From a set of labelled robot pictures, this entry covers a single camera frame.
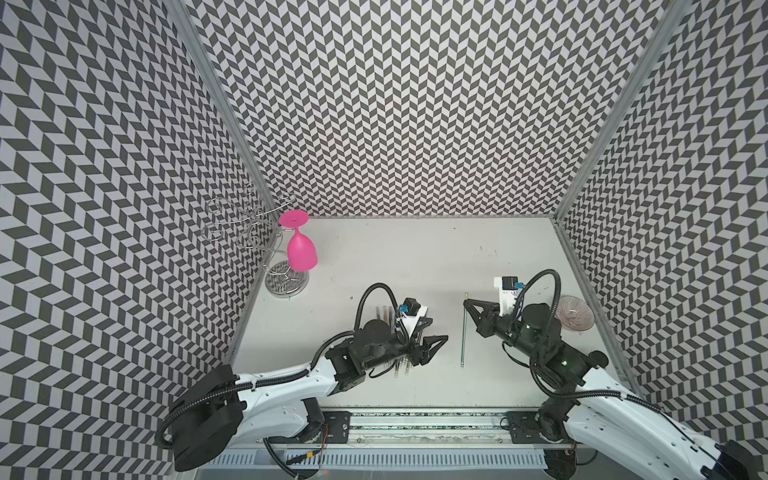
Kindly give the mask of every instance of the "chevron patterned wall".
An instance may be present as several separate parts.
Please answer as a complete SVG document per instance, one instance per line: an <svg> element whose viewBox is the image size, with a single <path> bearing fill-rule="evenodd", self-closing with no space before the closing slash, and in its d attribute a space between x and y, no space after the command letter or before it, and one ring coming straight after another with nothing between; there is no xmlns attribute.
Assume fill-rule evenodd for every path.
<svg viewBox="0 0 768 480"><path fill-rule="evenodd" d="M549 214L668 0L187 0L274 194Z"/></svg>
<svg viewBox="0 0 768 480"><path fill-rule="evenodd" d="M204 204L249 179L158 0L0 16L0 478L160 478L258 265Z"/></svg>
<svg viewBox="0 0 768 480"><path fill-rule="evenodd" d="M650 398L761 455L767 25L765 1L694 2L565 219Z"/></svg>

